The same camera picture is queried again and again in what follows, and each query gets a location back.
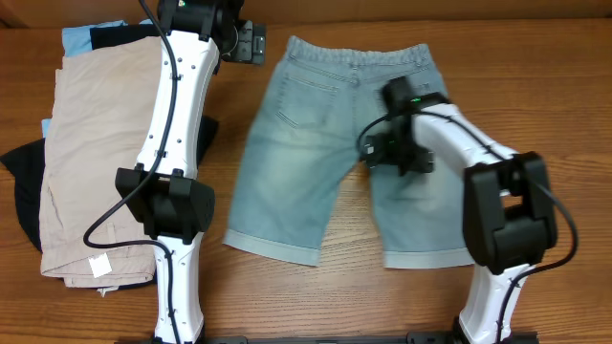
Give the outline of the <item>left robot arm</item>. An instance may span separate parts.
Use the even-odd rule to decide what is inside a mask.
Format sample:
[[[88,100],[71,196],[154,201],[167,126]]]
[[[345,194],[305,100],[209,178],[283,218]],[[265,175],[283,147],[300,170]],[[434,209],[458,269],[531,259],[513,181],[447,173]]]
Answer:
[[[134,167],[119,169],[115,184],[154,249],[155,343],[197,343],[204,331],[197,265],[215,195],[197,180],[197,145],[208,85],[220,64],[264,60],[265,37],[240,19],[243,6],[236,0],[162,1],[153,21],[162,39],[153,115]]]

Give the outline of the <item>light blue denim shorts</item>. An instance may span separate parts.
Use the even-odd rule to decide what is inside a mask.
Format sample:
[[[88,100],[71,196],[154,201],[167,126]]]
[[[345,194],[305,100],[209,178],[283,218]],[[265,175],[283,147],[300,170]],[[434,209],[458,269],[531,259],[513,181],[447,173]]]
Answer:
[[[358,162],[358,136],[384,129],[381,90],[396,77],[421,95],[446,91],[426,44],[383,53],[291,37],[247,137],[225,243],[316,266],[339,184]],[[430,173],[404,176],[380,165],[369,182],[388,268],[471,263],[461,229],[463,184],[443,161]]]

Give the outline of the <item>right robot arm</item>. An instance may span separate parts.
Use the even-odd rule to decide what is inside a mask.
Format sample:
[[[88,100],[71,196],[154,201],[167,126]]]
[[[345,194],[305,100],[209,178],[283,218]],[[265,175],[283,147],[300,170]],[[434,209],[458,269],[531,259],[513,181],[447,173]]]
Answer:
[[[444,95],[417,95],[401,76],[382,87],[387,131],[358,138],[368,167],[431,173],[441,159],[463,184],[462,230],[475,262],[468,301],[449,331],[408,333],[408,343],[538,344],[510,328],[526,277],[557,243],[544,160],[517,153],[472,125]]]

